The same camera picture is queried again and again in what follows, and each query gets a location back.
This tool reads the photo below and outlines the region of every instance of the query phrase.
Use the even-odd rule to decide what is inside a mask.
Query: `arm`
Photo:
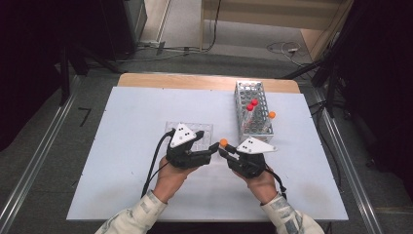
[[[279,234],[324,233],[321,227],[308,215],[295,211],[277,192],[275,180],[269,173],[255,178],[242,178],[252,194],[261,202],[261,208],[274,223]]]
[[[167,207],[168,200],[182,186],[186,177],[196,169],[181,170],[167,164],[164,157],[159,163],[155,189],[148,191],[131,209],[123,210],[106,220],[95,234],[146,233]]]

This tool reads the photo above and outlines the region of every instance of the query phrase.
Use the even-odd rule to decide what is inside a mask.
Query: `wooden table edge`
[[[265,92],[301,94],[297,82],[272,78],[174,73],[125,73],[119,87],[234,91],[236,81],[261,81]]]

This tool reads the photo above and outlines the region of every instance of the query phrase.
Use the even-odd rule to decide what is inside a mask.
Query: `test tube rack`
[[[268,118],[268,106],[265,98],[264,86],[260,81],[237,81],[234,98],[237,109],[238,132],[240,143],[248,137],[255,137],[264,142],[269,142],[274,136],[273,126],[270,126],[266,133],[262,133],[265,121]],[[258,100],[255,106],[252,121],[247,128],[242,128],[245,108],[252,99]]]

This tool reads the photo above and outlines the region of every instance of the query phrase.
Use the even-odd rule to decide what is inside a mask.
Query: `black curtain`
[[[344,96],[379,169],[403,179],[413,198],[413,3],[356,1],[356,11],[363,15],[338,59]]]
[[[0,3],[0,150],[60,85],[56,16],[45,1]]]

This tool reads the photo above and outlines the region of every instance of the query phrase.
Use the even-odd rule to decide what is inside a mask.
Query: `orange object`
[[[225,148],[228,145],[228,140],[226,138],[222,138],[221,140],[219,140],[219,145]]]
[[[270,119],[276,118],[276,112],[271,111],[270,113],[268,113],[268,118],[270,118]]]

